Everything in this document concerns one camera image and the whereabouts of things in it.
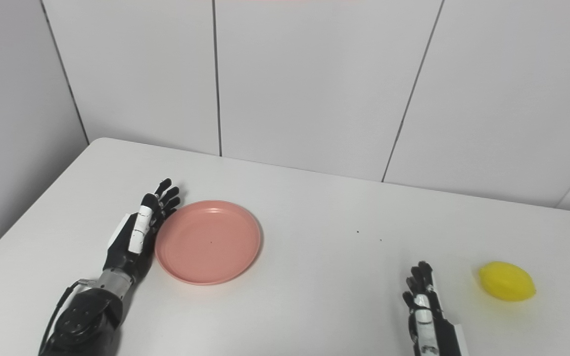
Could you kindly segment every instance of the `robotic arm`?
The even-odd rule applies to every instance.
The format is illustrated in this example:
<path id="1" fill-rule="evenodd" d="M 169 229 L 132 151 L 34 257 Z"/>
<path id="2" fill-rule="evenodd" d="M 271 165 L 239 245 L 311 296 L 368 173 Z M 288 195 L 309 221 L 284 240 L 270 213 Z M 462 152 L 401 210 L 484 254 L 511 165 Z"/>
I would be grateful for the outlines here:
<path id="1" fill-rule="evenodd" d="M 410 310 L 409 331 L 415 356 L 466 356 L 464 339 L 443 316 L 432 280 L 432 267 L 425 261 L 410 269 L 410 291 L 402 295 Z"/>
<path id="2" fill-rule="evenodd" d="M 157 232 L 180 203 L 179 189 L 171 184 L 169 178 L 162 181 L 154 194 L 144 196 L 138 212 L 122 219 L 109 241 L 100 278 L 81 279 L 66 289 L 47 325 L 39 356 L 109 355 L 113 334 L 124 320 L 122 300 L 147 274 Z M 59 309 L 79 285 L 86 288 L 74 295 L 48 338 Z"/>

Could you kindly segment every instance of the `yellow lemon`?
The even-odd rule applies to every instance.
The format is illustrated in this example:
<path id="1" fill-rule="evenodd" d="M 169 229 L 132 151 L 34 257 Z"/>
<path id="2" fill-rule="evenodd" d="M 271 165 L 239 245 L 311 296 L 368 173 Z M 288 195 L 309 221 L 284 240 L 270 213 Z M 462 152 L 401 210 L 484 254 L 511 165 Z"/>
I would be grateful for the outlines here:
<path id="1" fill-rule="evenodd" d="M 536 294 L 529 273 L 507 262 L 489 262 L 479 269 L 479 278 L 485 291 L 500 300 L 519 302 Z"/>

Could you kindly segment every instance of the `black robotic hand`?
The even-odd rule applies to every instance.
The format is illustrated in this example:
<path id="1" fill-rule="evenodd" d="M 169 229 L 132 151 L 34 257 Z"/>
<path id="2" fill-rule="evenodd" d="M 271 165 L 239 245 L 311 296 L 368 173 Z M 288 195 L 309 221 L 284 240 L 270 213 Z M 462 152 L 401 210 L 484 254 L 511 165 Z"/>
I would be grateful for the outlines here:
<path id="1" fill-rule="evenodd" d="M 144 196 L 138 212 L 120 222 L 100 278 L 81 279 L 65 290 L 41 340 L 39 356 L 109 356 L 124 318 L 122 300 L 148 273 L 157 232 L 180 203 L 179 189 L 169 189 L 171 184 L 169 178 L 162 181 L 155 193 Z M 74 295 L 48 339 L 59 309 L 79 285 L 88 289 Z"/>
<path id="2" fill-rule="evenodd" d="M 122 227 L 118 226 L 107 250 L 102 270 L 121 270 L 133 278 L 134 284 L 145 277 L 151 266 L 158 230 L 180 203 L 179 189 L 169 189 L 171 184 L 166 178 L 155 193 L 144 196 L 138 212 L 122 220 Z"/>
<path id="3" fill-rule="evenodd" d="M 443 317 L 432 281 L 432 267 L 425 261 L 410 269 L 410 291 L 402 295 L 410 309 L 409 331 L 415 356 L 462 356 L 455 327 Z"/>

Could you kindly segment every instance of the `robotic hand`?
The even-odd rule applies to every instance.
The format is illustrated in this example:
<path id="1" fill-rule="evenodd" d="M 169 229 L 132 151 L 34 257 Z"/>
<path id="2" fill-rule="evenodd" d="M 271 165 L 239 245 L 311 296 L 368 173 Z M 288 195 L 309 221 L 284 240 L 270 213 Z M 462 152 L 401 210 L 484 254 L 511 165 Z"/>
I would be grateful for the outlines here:
<path id="1" fill-rule="evenodd" d="M 39 356 L 108 355 L 123 321 L 122 299 L 149 271 L 157 232 L 180 203 L 179 189 L 171 184 L 169 178 L 162 181 L 154 194 L 144 196 L 138 212 L 122 219 L 109 241 L 100 278 L 81 279 L 66 289 L 47 325 Z M 79 285 L 87 288 L 74 295 L 48 339 L 59 309 Z"/>
<path id="2" fill-rule="evenodd" d="M 432 268 L 424 261 L 410 269 L 410 291 L 402 295 L 410 309 L 409 331 L 415 356 L 463 356 L 455 326 L 443 317 L 432 281 Z"/>

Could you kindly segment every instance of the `pink plate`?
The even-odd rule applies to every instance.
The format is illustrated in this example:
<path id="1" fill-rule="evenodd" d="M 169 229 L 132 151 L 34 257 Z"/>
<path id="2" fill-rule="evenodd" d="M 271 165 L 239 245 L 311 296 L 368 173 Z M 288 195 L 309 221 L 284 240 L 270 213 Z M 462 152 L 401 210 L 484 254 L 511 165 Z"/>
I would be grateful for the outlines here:
<path id="1" fill-rule="evenodd" d="M 155 255 L 180 281 L 217 284 L 230 281 L 252 264 L 261 245 L 258 223 L 228 201 L 186 205 L 160 228 Z"/>

